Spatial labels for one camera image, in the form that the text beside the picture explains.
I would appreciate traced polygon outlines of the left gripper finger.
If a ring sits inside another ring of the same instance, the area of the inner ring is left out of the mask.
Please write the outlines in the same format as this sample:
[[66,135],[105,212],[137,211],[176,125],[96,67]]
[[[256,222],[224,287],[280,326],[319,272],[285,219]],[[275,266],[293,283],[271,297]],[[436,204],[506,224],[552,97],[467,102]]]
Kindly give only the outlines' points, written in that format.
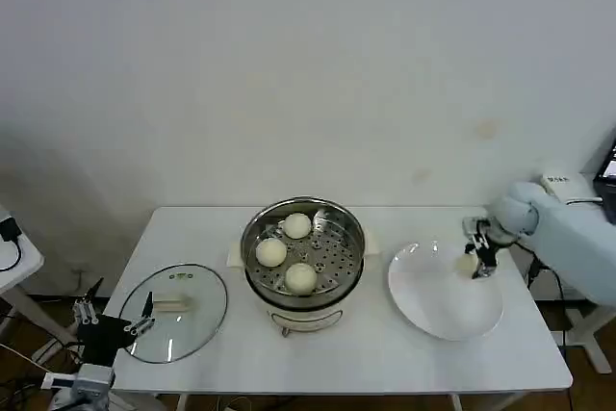
[[126,325],[124,331],[128,333],[145,333],[150,329],[155,322],[152,316],[153,307],[153,294],[149,292],[141,311],[141,317],[137,321]]
[[73,317],[78,325],[96,325],[99,323],[99,319],[97,313],[92,305],[92,300],[98,292],[102,282],[104,281],[103,277],[100,277],[97,282],[90,287],[86,293],[77,298],[72,306]]

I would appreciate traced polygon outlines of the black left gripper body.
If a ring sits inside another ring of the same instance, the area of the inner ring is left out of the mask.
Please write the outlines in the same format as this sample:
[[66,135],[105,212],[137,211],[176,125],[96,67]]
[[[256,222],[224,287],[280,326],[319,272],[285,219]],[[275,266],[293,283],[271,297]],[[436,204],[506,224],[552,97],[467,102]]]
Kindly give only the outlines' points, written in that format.
[[100,315],[98,323],[82,322],[77,328],[77,339],[83,345],[84,363],[112,366],[120,349],[134,343],[130,333],[131,323],[119,318]]

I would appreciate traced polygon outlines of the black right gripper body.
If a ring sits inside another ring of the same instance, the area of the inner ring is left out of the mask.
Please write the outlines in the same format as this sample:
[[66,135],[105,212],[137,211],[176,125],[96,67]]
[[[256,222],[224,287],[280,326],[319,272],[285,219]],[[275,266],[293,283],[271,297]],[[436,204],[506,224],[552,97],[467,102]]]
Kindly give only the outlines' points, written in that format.
[[503,231],[501,227],[490,219],[479,219],[475,224],[477,240],[487,248],[503,248]]

